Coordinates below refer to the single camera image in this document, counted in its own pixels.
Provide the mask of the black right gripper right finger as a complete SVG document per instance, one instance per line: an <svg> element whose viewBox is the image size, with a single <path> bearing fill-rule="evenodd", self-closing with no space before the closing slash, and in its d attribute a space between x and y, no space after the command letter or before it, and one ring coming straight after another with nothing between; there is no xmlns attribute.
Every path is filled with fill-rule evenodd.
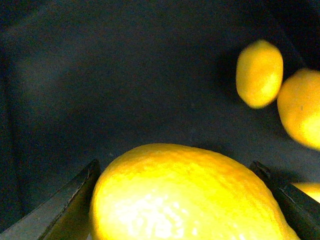
<svg viewBox="0 0 320 240"><path fill-rule="evenodd" d="M299 190L287 179L275 175L268 167L253 161L249 169L271 191L288 225L301 240L320 238L320 203Z"/></svg>

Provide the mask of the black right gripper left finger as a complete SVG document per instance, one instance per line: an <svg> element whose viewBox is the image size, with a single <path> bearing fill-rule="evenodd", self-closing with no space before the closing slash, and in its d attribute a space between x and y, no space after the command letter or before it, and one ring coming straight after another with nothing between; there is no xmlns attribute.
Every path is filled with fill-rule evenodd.
<svg viewBox="0 0 320 240"><path fill-rule="evenodd" d="M100 163L92 160L47 201L0 234L2 240L86 240Z"/></svg>

